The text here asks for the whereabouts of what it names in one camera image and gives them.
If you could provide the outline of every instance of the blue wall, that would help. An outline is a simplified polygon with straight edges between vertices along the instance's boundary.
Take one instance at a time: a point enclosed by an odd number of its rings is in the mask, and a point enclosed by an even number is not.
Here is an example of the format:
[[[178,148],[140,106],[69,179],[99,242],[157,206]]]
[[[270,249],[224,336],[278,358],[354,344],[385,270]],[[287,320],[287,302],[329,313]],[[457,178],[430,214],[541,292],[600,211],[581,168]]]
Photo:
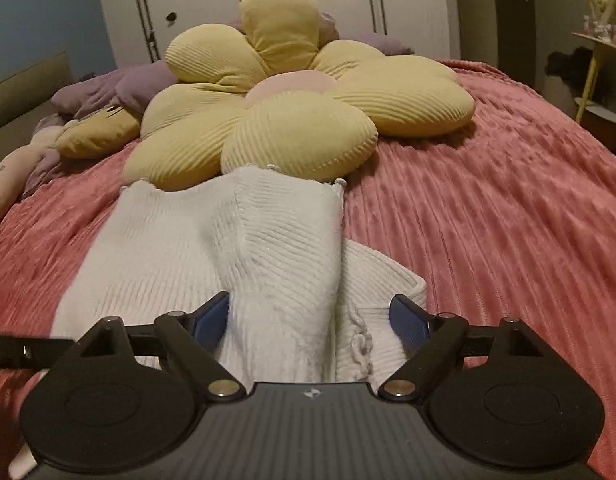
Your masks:
[[[0,79],[63,50],[75,79],[115,69],[99,0],[0,0]]]

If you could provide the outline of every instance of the pink pillow center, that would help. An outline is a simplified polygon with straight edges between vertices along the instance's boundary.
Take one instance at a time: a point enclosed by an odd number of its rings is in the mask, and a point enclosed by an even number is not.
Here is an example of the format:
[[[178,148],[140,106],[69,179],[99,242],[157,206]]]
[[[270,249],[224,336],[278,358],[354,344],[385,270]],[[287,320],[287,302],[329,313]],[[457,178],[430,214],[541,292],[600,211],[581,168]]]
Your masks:
[[[304,90],[323,94],[330,90],[337,80],[318,70],[299,70],[277,74],[257,83],[246,94],[248,107],[281,92]]]

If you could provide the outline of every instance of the gray ribbed plate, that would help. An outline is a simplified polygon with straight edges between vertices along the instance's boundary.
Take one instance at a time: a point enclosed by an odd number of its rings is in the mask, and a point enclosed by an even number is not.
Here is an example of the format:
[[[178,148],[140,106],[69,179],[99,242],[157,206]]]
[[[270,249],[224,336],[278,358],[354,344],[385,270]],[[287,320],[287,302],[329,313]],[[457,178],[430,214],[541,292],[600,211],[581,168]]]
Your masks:
[[[41,465],[30,480],[98,478]],[[107,480],[593,480],[584,464],[508,472],[470,462],[435,439],[416,409],[367,384],[261,383],[218,404],[175,451]]]

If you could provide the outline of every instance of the white logo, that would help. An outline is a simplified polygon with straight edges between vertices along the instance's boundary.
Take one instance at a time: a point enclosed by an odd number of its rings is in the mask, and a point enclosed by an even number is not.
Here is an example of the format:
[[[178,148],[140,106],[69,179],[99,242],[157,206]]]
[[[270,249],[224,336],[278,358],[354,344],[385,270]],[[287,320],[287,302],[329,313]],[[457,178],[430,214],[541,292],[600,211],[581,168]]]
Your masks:
[[[314,400],[321,395],[321,391],[316,388],[310,388],[309,390],[305,390],[303,394],[310,400]]]

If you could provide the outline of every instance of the bed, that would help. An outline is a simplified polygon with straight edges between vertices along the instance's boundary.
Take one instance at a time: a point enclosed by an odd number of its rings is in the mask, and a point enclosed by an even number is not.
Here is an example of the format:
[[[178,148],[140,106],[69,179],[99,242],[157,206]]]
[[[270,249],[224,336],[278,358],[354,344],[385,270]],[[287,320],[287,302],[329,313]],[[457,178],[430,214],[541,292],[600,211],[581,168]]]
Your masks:
[[[473,123],[434,142],[380,139],[347,178],[344,234],[427,282],[428,310],[473,324],[517,315],[596,389],[606,425],[591,464],[616,479],[616,158],[533,90],[446,62]],[[135,143],[40,186],[0,224],[0,331],[47,335],[115,207]],[[0,480],[28,375],[0,371]]]

